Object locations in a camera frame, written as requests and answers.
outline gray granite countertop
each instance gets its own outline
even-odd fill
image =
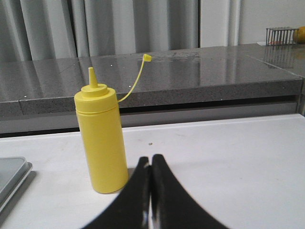
[[[248,44],[153,52],[152,62],[120,107],[299,95],[305,45],[285,49]],[[73,96],[100,83],[122,98],[133,85],[142,54],[0,63],[0,117],[74,111]]]

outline orange fruit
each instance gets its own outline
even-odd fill
[[[295,31],[294,41],[299,44],[305,44],[305,26],[302,26],[298,31]]]

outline white table surface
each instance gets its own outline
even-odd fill
[[[190,195],[232,229],[305,228],[305,118],[299,114],[129,127],[127,163],[163,154]],[[79,132],[0,139],[33,172],[0,215],[5,229],[80,228],[117,194],[91,188]]]

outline squeeze bottle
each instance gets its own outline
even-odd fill
[[[151,56],[143,56],[151,61]],[[121,189],[128,181],[128,170],[122,135],[121,117],[114,89],[98,83],[94,69],[89,68],[90,84],[74,96],[76,115],[89,167],[91,184],[99,193]]]

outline metal tray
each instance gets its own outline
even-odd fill
[[[24,157],[0,157],[0,213],[31,170]]]

